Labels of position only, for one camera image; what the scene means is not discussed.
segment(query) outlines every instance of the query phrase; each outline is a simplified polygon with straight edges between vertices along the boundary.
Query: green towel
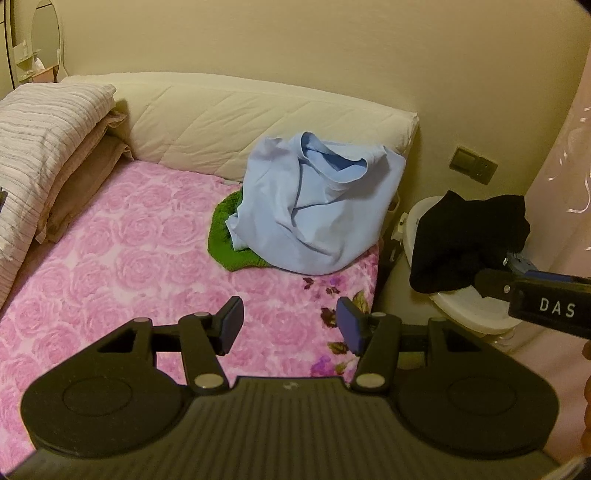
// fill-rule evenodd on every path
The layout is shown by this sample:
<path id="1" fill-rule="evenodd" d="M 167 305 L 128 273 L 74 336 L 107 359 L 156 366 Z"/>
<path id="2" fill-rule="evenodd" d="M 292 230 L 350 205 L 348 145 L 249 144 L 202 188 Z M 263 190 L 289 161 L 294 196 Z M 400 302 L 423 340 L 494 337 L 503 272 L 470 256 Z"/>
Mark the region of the green towel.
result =
<path id="1" fill-rule="evenodd" d="M 254 253 L 250 248 L 235 251 L 232 248 L 232 237 L 226 226 L 226 220 L 236 213 L 242 203 L 242 189 L 231 193 L 223 199 L 213 212 L 212 226 L 209 229 L 207 251 L 226 270 L 234 272 L 241 268 L 265 268 L 271 265 Z"/>

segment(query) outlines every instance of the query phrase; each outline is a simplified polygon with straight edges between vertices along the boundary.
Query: mirror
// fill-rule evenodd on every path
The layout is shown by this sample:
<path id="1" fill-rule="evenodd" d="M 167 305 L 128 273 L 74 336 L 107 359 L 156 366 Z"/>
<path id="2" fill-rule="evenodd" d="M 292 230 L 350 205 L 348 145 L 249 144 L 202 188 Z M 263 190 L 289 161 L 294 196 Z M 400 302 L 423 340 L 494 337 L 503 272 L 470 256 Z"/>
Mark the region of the mirror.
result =
<path id="1" fill-rule="evenodd" d="M 60 64 L 60 30 L 56 10 L 50 0 L 41 0 L 33 15 L 31 29 L 33 69 L 35 74 L 54 70 Z"/>

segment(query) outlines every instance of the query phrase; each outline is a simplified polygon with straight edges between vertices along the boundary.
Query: hand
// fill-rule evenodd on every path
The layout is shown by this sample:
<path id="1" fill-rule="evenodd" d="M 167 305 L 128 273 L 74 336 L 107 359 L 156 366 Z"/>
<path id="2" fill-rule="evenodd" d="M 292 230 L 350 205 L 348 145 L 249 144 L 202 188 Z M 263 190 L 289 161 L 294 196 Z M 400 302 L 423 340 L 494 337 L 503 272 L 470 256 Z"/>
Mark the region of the hand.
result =
<path id="1" fill-rule="evenodd" d="M 583 347 L 583 356 L 587 360 L 591 360 L 591 340 L 585 343 Z M 587 400 L 587 409 L 585 410 L 585 433 L 581 437 L 581 445 L 585 454 L 591 455 L 591 377 L 587 380 L 585 385 L 585 399 Z"/>

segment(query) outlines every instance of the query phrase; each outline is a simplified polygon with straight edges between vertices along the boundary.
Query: wall socket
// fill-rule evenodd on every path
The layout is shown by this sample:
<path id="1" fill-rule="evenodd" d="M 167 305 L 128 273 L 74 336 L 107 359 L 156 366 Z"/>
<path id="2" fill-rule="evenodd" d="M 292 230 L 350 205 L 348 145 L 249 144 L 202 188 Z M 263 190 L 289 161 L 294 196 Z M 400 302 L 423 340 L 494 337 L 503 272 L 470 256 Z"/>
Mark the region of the wall socket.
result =
<path id="1" fill-rule="evenodd" d="M 458 147 L 449 167 L 483 185 L 488 185 L 498 165 L 465 147 Z"/>

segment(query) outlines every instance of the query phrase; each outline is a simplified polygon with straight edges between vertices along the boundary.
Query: finger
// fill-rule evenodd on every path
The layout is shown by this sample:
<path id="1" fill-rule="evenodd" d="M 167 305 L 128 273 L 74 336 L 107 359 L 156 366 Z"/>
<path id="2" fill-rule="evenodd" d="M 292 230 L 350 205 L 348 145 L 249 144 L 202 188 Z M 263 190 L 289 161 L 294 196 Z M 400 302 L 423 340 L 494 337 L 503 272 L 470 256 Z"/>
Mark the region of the finger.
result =
<path id="1" fill-rule="evenodd" d="M 585 430 L 583 436 L 581 437 L 581 445 L 583 446 L 583 450 L 585 455 L 591 456 L 591 432 Z"/>
<path id="2" fill-rule="evenodd" d="M 583 347 L 583 356 L 587 360 L 591 360 L 591 340 L 588 341 L 587 343 L 585 343 L 585 345 Z"/>

